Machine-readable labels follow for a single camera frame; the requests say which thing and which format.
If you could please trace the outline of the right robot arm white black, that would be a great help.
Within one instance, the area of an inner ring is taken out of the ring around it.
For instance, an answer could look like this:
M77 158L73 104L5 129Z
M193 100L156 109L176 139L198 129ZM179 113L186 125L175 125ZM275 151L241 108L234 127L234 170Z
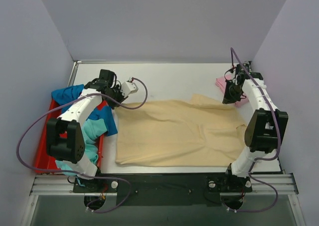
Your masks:
M233 191L246 184L256 163L277 158L289 117L272 102L260 73L232 68L224 78L222 102L232 104L246 98L254 111L244 133L245 147L222 179L224 188Z

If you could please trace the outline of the cream yellow t-shirt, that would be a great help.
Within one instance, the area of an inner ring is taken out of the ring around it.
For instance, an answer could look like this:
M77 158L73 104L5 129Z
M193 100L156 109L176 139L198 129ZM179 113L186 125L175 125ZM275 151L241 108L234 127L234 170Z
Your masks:
M237 109L204 95L129 103L115 112L119 165L226 167L245 147L246 123Z

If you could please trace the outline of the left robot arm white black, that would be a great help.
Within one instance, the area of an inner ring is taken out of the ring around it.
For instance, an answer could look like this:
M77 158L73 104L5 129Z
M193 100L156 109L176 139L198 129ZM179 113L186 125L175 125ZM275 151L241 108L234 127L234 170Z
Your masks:
M70 167L65 173L76 174L85 179L85 187L91 192L102 188L103 180L97 176L98 167L85 154L85 139L82 129L92 112L105 99L113 109L121 106L129 92L116 83L117 76L109 70L101 70L99 77L88 82L74 100L60 105L67 108L57 118L46 124L46 152L49 156Z

